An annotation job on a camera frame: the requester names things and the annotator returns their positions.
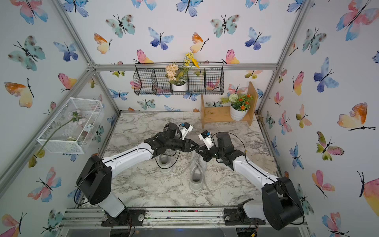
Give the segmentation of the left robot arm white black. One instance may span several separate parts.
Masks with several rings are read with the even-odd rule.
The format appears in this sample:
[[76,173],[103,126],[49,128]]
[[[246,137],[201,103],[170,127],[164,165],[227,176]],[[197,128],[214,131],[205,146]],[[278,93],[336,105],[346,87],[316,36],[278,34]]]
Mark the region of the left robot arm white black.
[[186,138],[192,130],[193,126],[187,122],[179,126],[167,123],[162,132],[134,148],[103,159],[97,155],[90,157],[77,179],[77,188],[91,205],[100,206],[112,218],[119,217],[126,207],[112,191],[113,179],[139,163],[157,160],[167,150],[180,153],[196,150],[199,145]]

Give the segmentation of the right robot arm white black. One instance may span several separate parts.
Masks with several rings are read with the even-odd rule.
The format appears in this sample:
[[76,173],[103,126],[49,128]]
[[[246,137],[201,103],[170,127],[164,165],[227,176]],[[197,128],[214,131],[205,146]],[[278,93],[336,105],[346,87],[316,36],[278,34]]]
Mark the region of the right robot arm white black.
[[248,200],[239,206],[240,220],[264,220],[274,229],[281,230],[287,225],[296,225],[297,220],[305,219],[301,202],[289,178],[279,178],[269,174],[248,159],[246,152],[237,150],[231,140],[231,133],[209,131],[198,137],[204,143],[196,149],[205,162],[216,159],[231,170],[245,177],[261,190],[262,200]]

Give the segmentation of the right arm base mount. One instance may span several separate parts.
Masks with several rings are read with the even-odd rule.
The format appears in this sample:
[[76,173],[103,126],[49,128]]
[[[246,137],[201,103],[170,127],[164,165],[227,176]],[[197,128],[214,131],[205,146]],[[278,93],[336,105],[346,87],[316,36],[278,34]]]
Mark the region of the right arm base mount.
[[225,208],[223,219],[226,226],[266,224],[263,203],[254,199],[244,201],[237,206]]

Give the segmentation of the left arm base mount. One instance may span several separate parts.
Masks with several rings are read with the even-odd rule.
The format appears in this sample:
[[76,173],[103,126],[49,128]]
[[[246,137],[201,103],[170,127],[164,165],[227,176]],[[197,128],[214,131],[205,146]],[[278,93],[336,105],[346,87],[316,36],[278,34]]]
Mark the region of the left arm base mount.
[[117,217],[111,217],[107,212],[102,221],[102,227],[141,227],[145,219],[146,210],[136,208],[125,208]]

